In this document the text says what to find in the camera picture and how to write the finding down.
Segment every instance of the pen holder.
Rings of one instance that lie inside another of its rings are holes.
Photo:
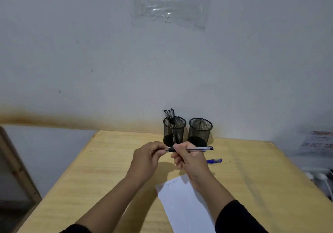
[[[205,147],[211,129],[213,129],[213,125],[210,121],[203,118],[192,118],[189,121],[189,137],[187,140],[196,147]]]
[[[167,118],[164,118],[164,136],[163,136],[163,143],[167,146],[172,147],[173,142],[173,135],[175,137],[175,141],[177,144],[183,142],[183,135],[184,135],[184,128],[186,126],[186,121],[184,118],[175,116],[174,117],[174,127],[172,127],[171,123]]]

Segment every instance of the blue pen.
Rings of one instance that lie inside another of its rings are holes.
[[[222,159],[219,158],[219,159],[209,159],[207,160],[207,164],[215,164],[215,163],[221,163],[222,162]]]

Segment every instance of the person's right hand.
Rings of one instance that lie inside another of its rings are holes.
[[[206,158],[201,151],[186,151],[186,148],[196,148],[190,142],[174,144],[176,152],[171,155],[177,169],[185,170],[189,176],[192,186],[198,192],[201,192],[202,183],[209,177],[213,176],[208,168]]]

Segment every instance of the hand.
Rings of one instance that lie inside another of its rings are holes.
[[[166,148],[168,147],[164,143],[155,141],[136,149],[126,177],[132,181],[138,181],[139,185],[143,185],[153,176],[159,158],[166,153]]]
[[[177,169],[182,169],[187,172],[194,189],[201,192],[201,183],[206,180],[206,178],[213,176],[213,174],[208,168],[203,152],[188,152],[185,147],[196,148],[195,145],[190,142],[174,144],[173,148],[176,152],[171,155],[171,158],[174,159]]]

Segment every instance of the black sleeve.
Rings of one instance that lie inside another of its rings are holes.
[[[61,231],[61,233],[91,233],[89,229],[80,224],[72,224],[67,229]]]
[[[263,226],[234,200],[228,203],[220,212],[215,223],[215,232],[267,232]]]

